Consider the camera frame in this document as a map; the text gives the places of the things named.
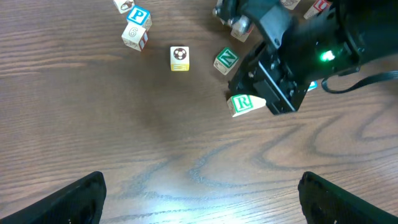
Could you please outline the wood block green side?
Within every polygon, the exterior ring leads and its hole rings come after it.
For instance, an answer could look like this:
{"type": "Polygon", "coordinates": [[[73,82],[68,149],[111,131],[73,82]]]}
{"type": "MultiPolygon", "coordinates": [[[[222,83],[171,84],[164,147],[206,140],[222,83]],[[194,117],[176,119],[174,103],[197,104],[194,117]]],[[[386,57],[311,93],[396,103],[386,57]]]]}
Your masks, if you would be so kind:
{"type": "Polygon", "coordinates": [[[294,10],[301,0],[280,0],[281,4],[289,9],[294,10]]]}

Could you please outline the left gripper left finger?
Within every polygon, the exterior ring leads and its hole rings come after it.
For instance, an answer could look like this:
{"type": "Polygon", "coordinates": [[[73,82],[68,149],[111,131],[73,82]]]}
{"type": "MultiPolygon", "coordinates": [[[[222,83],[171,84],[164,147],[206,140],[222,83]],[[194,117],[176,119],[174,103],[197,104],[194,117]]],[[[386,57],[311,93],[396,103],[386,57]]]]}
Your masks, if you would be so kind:
{"type": "Polygon", "coordinates": [[[38,202],[1,219],[2,224],[97,224],[106,198],[103,173],[92,172],[38,202]]]}

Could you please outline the blue T block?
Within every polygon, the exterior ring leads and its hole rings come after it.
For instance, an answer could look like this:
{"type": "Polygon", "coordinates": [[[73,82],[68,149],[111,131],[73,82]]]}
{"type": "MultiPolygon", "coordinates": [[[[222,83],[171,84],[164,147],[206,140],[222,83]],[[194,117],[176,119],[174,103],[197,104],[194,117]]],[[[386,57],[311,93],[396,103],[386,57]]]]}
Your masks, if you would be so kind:
{"type": "Polygon", "coordinates": [[[318,87],[318,84],[316,81],[312,81],[310,86],[308,87],[308,91],[314,90],[318,87]]]}

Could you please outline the yellow block far left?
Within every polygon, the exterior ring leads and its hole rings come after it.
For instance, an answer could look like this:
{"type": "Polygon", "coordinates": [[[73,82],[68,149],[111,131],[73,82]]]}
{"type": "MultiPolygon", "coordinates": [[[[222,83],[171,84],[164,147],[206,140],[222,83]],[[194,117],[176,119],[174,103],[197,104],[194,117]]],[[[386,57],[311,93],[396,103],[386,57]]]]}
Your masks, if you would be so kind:
{"type": "Polygon", "coordinates": [[[113,0],[113,3],[120,14],[129,12],[135,6],[134,0],[113,0]]]}

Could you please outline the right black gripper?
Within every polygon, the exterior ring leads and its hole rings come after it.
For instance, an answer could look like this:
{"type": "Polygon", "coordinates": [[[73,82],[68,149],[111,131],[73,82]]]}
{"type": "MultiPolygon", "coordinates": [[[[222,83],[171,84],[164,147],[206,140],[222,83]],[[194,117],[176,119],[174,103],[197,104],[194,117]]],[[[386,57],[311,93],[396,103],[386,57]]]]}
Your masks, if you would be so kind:
{"type": "Polygon", "coordinates": [[[309,85],[288,79],[289,70],[279,52],[283,35],[297,25],[288,9],[279,0],[221,0],[213,14],[231,28],[247,17],[263,38],[228,82],[230,92],[265,99],[274,115],[298,111],[309,85]]]}

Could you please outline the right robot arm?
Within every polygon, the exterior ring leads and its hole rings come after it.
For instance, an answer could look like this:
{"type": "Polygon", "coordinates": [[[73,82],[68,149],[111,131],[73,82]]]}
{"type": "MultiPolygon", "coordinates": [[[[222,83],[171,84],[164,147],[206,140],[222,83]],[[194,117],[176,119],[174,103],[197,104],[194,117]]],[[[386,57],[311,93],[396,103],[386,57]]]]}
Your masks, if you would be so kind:
{"type": "Polygon", "coordinates": [[[332,1],[300,22],[278,0],[221,0],[213,14],[237,30],[256,26],[263,40],[229,82],[234,95],[265,99],[272,114],[296,112],[311,82],[356,73],[397,53],[397,2],[332,1]]]}

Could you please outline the green N block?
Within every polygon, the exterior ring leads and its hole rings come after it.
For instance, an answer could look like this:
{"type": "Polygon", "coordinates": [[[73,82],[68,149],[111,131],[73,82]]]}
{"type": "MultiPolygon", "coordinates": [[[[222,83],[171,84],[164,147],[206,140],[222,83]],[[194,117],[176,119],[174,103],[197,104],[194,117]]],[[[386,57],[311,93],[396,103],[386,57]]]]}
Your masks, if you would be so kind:
{"type": "Polygon", "coordinates": [[[227,75],[236,65],[239,56],[229,47],[225,47],[215,58],[213,66],[223,75],[227,75]]]}

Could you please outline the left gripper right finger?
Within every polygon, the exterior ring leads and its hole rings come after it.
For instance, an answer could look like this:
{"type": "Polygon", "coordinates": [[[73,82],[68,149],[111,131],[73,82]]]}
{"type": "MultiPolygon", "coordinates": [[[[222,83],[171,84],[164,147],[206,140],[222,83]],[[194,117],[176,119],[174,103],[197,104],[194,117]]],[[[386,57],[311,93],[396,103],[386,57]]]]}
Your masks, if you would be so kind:
{"type": "Polygon", "coordinates": [[[314,174],[304,172],[298,184],[299,200],[311,224],[397,224],[397,217],[314,174]]]}

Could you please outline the green R block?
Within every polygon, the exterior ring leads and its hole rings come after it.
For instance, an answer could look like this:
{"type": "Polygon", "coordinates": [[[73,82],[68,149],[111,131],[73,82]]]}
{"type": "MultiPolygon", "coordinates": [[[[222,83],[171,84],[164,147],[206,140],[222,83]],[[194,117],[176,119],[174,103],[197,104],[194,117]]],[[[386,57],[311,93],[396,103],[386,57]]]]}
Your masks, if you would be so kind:
{"type": "Polygon", "coordinates": [[[234,118],[264,107],[266,100],[252,95],[234,95],[227,100],[227,105],[231,116],[234,118]]]}

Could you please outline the red U block upper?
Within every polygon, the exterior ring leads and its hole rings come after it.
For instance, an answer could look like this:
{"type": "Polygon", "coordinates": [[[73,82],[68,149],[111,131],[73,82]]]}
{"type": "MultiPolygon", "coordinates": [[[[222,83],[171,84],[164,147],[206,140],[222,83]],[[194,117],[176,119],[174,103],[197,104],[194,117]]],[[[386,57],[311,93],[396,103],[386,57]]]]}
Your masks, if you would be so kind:
{"type": "Polygon", "coordinates": [[[331,4],[332,1],[330,0],[316,0],[303,17],[309,19],[329,8],[331,4]]]}

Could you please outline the blue P block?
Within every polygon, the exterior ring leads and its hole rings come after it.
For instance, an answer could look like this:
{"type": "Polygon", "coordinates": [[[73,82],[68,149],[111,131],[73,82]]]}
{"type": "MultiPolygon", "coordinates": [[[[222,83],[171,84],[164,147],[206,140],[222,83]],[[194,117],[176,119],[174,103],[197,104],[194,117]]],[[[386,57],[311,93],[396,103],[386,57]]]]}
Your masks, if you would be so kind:
{"type": "Polygon", "coordinates": [[[146,30],[149,30],[152,26],[152,18],[151,14],[147,9],[144,9],[139,6],[134,6],[129,14],[127,15],[126,20],[128,22],[132,22],[137,26],[141,26],[146,30]]]}

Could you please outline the red A block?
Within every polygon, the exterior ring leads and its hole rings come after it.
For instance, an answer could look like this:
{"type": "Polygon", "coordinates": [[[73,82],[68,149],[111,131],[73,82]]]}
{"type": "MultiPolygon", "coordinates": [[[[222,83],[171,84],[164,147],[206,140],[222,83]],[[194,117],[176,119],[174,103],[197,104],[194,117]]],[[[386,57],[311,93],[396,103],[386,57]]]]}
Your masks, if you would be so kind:
{"type": "Polygon", "coordinates": [[[254,28],[254,24],[247,18],[242,17],[238,22],[233,24],[231,36],[241,42],[245,42],[254,28]]]}

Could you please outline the wood picture block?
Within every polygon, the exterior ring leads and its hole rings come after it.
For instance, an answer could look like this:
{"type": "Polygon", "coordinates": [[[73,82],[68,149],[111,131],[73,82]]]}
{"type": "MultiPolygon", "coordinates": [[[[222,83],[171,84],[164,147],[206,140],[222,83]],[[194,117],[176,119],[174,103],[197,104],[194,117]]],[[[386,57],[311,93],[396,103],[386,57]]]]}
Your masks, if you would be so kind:
{"type": "Polygon", "coordinates": [[[190,67],[189,47],[173,46],[170,48],[170,68],[174,72],[186,72],[190,67]]]}

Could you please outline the plain wood red-sided block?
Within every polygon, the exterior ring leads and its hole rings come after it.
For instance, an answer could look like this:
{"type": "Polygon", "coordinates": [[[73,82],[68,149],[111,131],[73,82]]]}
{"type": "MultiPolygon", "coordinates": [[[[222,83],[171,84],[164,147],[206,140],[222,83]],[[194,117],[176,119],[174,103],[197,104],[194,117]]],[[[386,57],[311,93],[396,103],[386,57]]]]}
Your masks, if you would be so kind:
{"type": "Polygon", "coordinates": [[[132,49],[142,51],[148,41],[147,30],[135,23],[128,23],[121,35],[124,44],[132,49]]]}

